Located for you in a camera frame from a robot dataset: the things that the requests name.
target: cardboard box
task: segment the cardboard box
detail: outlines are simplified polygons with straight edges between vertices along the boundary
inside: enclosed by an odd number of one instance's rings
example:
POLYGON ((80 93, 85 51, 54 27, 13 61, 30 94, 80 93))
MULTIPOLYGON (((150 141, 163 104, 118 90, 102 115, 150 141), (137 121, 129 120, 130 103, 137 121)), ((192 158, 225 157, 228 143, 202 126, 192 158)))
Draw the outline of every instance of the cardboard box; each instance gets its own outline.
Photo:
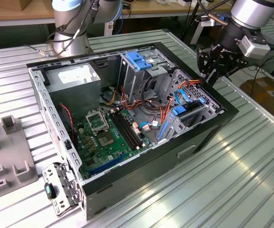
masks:
MULTIPOLYGON (((253 80, 244 82, 240 89, 250 95, 253 80)), ((274 80, 269 77, 256 79, 252 98, 274 116, 274 80)))
POLYGON ((0 8, 23 11, 32 0, 0 0, 0 8))

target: motherboard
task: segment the motherboard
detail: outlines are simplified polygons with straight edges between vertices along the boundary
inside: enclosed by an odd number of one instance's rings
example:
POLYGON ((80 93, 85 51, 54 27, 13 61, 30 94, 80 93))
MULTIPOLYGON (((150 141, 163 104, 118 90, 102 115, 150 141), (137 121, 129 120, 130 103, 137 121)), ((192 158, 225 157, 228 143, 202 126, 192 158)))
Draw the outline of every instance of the motherboard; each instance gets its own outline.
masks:
POLYGON ((75 121, 83 178, 88 179, 152 146, 143 133, 137 135, 133 123, 126 109, 106 114, 97 111, 75 121))

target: green circuit board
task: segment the green circuit board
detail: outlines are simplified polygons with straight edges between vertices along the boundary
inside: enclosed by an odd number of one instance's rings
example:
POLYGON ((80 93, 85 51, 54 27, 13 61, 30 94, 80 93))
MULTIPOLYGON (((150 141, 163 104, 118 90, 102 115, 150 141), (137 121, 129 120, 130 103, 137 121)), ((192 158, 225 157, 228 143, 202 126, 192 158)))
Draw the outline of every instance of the green circuit board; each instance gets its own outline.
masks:
MULTIPOLYGON (((132 124, 133 119, 127 110, 122 110, 120 114, 125 118, 128 124, 132 124)), ((151 141, 145 135, 143 135, 143 137, 137 136, 144 146, 138 150, 132 150, 109 114, 105 114, 104 117, 109 129, 108 131, 98 132, 97 135, 93 134, 86 118, 76 121, 74 124, 78 134, 77 151, 82 160, 82 166, 79 171, 85 179, 94 175, 94 171, 97 171, 98 168, 101 169, 101 171, 95 174, 139 154, 152 146, 151 141)), ((102 125, 98 116, 89 120, 91 121, 92 127, 102 125)))

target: desk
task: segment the desk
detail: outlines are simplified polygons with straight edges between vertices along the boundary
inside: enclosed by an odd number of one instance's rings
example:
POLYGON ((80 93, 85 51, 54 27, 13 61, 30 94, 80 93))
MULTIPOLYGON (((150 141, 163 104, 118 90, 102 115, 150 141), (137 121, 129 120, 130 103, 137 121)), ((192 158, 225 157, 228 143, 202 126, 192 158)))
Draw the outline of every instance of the desk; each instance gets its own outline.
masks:
MULTIPOLYGON (((198 72, 195 52, 162 30, 89 41, 95 52, 162 42, 198 72)), ((34 47, 51 52, 45 44, 34 47)), ((274 228, 274 117, 225 78, 214 88, 239 113, 203 150, 90 221, 80 208, 57 218, 41 171, 58 156, 26 68, 41 60, 45 58, 28 47, 0 49, 0 117, 21 119, 39 174, 36 182, 0 197, 0 228, 274 228)))
MULTIPOLYGON (((210 3, 211 7, 220 0, 210 3)), ((222 5, 215 9, 215 12, 230 11, 231 7, 222 5)), ((177 3, 170 5, 158 4, 155 0, 149 2, 135 1, 132 3, 131 18, 151 18, 151 17, 169 17, 169 16, 185 16, 188 14, 189 7, 181 6, 177 3)), ((123 18, 128 18, 128 10, 123 10, 123 18)), ((0 8, 0 26, 14 25, 33 25, 33 24, 50 24, 55 23, 54 13, 50 0, 33 0, 23 11, 14 11, 10 9, 0 8)), ((105 35, 111 35, 111 29, 108 29, 108 23, 105 24, 105 35)))

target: open computer tower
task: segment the open computer tower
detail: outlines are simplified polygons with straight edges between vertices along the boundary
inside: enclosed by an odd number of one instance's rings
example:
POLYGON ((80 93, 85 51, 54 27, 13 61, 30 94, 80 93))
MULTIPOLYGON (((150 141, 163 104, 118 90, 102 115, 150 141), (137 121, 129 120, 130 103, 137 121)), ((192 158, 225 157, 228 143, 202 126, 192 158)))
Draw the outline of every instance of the open computer tower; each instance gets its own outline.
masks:
POLYGON ((163 44, 28 65, 61 162, 43 170, 57 216, 86 219, 199 152, 238 110, 163 44))

